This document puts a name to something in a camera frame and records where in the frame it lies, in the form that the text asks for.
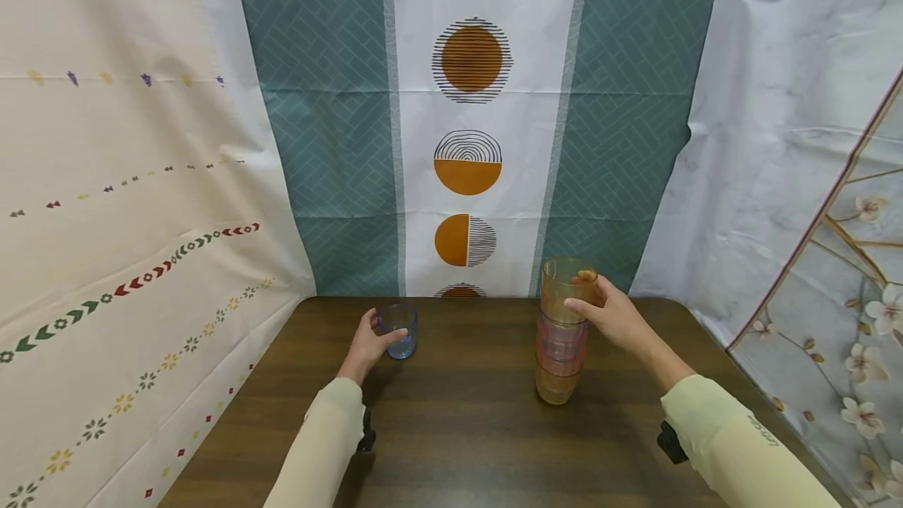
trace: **wooden table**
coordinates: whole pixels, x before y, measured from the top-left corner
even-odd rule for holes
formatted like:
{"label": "wooden table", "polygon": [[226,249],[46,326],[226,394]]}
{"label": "wooden table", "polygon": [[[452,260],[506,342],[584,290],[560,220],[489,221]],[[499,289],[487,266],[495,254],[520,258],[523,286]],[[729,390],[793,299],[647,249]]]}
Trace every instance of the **wooden table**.
{"label": "wooden table", "polygon": [[[316,298],[298,306],[161,506],[262,506],[361,314],[385,302]],[[724,506],[689,463],[673,466],[655,444],[658,389],[595,330],[574,396],[553,407],[534,388],[535,300],[409,302],[420,316],[417,351],[404,361],[383,358],[364,383],[378,438],[373,453],[351,460],[335,506]],[[637,306],[678,354],[753,409],[838,495],[683,307]]]}

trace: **white patterned fabric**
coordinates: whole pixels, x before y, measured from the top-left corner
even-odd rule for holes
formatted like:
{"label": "white patterned fabric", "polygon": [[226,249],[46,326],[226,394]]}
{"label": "white patterned fabric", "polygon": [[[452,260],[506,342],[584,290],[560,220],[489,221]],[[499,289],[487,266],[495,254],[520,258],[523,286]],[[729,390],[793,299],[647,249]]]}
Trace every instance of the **white patterned fabric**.
{"label": "white patterned fabric", "polygon": [[0,20],[0,506],[154,506],[314,292],[244,21]]}
{"label": "white patterned fabric", "polygon": [[687,305],[859,506],[903,498],[903,0],[715,0],[632,292]]}

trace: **stacked cups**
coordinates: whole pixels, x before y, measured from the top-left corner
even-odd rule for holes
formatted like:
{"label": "stacked cups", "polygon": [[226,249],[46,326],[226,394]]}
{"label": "stacked cups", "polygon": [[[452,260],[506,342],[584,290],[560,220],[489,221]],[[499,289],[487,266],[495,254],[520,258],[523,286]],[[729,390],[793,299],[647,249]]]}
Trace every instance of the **stacked cups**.
{"label": "stacked cups", "polygon": [[595,278],[593,265],[583,259],[553,257],[542,264],[535,378],[539,396],[549,405],[563,405],[574,393],[589,336],[586,318],[567,310],[564,301],[592,299]]}

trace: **sleeve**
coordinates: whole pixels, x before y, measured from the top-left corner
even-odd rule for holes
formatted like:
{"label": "sleeve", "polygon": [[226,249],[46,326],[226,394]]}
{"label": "sleeve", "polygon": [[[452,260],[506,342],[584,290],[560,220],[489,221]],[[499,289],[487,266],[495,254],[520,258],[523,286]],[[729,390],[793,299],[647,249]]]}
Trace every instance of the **sleeve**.
{"label": "sleeve", "polygon": [[263,508],[329,508],[364,436],[361,388],[333,379],[314,399]]}
{"label": "sleeve", "polygon": [[682,379],[662,405],[691,465],[731,508],[840,508],[800,460],[711,379]]}

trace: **white flower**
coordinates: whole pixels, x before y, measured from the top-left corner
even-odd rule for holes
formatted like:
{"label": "white flower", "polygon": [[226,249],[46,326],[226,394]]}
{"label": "white flower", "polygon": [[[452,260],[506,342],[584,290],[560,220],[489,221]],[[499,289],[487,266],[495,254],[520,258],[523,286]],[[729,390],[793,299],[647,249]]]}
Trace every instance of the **white flower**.
{"label": "white flower", "polygon": [[903,320],[903,295],[897,291],[897,285],[887,283],[881,301],[869,302],[865,305],[865,312],[875,318],[875,331],[879,336],[890,334],[894,328],[899,329],[899,322]]}
{"label": "white flower", "polygon": [[894,477],[887,479],[884,491],[893,498],[901,500],[903,499],[903,465],[899,461],[891,459],[890,472],[894,474]]}
{"label": "white flower", "polygon": [[879,495],[883,495],[884,485],[887,483],[887,479],[884,477],[884,473],[881,472],[878,464],[872,460],[872,457],[867,455],[859,456],[859,464],[862,465],[862,470],[865,471],[865,480],[861,483],[857,483],[857,488],[878,492]]}
{"label": "white flower", "polygon": [[881,366],[878,347],[863,347],[861,343],[854,343],[844,364],[852,373],[852,382],[856,384],[865,383],[867,379],[887,381],[887,371]]}
{"label": "white flower", "polygon": [[856,210],[862,222],[878,222],[881,211],[887,208],[890,201],[881,197],[856,197]]}
{"label": "white flower", "polygon": [[774,322],[765,325],[762,324],[761,320],[756,320],[752,323],[752,330],[759,334],[759,340],[766,342],[774,336],[774,334],[778,333],[778,325]]}
{"label": "white flower", "polygon": [[884,423],[875,414],[874,402],[862,402],[858,405],[851,397],[843,399],[841,418],[850,424],[856,425],[856,431],[866,439],[874,439],[878,434],[884,433]]}

